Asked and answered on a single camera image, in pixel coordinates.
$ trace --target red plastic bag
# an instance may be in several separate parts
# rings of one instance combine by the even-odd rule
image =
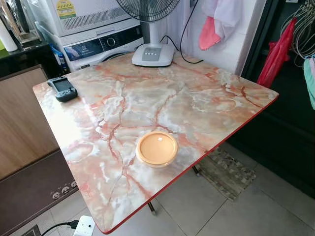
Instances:
[[[283,63],[289,60],[287,55],[293,40],[293,32],[297,18],[294,17],[286,27],[278,42],[269,43],[269,53],[257,83],[270,88]]]

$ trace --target electric fan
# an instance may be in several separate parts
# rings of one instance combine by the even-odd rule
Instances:
[[[179,0],[117,0],[117,2],[131,17],[150,23],[150,43],[139,46],[131,62],[141,66],[168,66],[173,60],[174,48],[171,44],[159,42],[156,21],[171,13]]]

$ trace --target red table edge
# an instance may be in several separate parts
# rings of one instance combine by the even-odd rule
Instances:
[[[103,234],[108,235],[112,232],[114,232],[119,226],[121,226],[124,222],[126,222],[128,219],[130,219],[135,213],[137,213],[139,210],[141,210],[146,204],[148,204],[152,199],[154,199],[158,194],[160,194],[162,191],[164,191],[168,186],[170,186],[172,183],[174,183],[179,177],[181,177],[183,174],[185,174],[188,170],[190,170],[194,165],[196,165],[198,162],[200,162],[205,156],[207,156],[209,153],[211,153],[216,147],[220,146],[221,143],[224,143],[225,140],[227,140],[229,137],[231,137],[233,134],[235,134],[237,131],[239,131],[244,125],[246,125],[248,122],[250,122],[252,119],[254,119],[257,115],[259,115],[262,111],[264,111],[267,107],[269,107],[272,103],[274,103],[277,98],[279,97],[279,94],[271,101],[269,102],[265,107],[263,107],[260,111],[258,111],[255,115],[253,115],[251,118],[249,118],[247,121],[245,121],[241,126],[239,126],[236,130],[234,130],[232,133],[230,133],[225,139],[223,139],[221,142],[219,142],[216,146],[214,146],[212,149],[207,151],[202,157],[200,157],[198,160],[196,160],[194,163],[192,163],[190,166],[188,166],[183,172],[181,172],[178,176],[176,176],[173,180],[171,180],[167,185],[165,185],[160,191],[155,193],[150,199],[148,199],[144,204],[142,204],[138,209],[136,209],[133,213],[131,213],[129,216],[127,216],[122,222],[120,222],[118,225],[113,227],[111,230],[103,232]]]

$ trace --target table leg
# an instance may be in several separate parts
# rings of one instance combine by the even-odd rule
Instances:
[[[149,206],[149,208],[150,208],[150,210],[151,210],[151,213],[152,213],[153,215],[155,215],[155,214],[156,214],[156,210],[154,209],[154,207],[153,207],[153,205],[152,205],[151,202],[148,202],[148,206]]]
[[[199,173],[198,169],[196,168],[196,166],[192,166],[192,169],[193,169],[193,171],[195,171],[195,174],[197,176],[200,176],[200,173]]]

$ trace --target fan base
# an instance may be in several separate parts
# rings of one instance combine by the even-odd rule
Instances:
[[[174,47],[171,44],[143,44],[135,51],[132,64],[140,66],[168,66],[172,63]]]

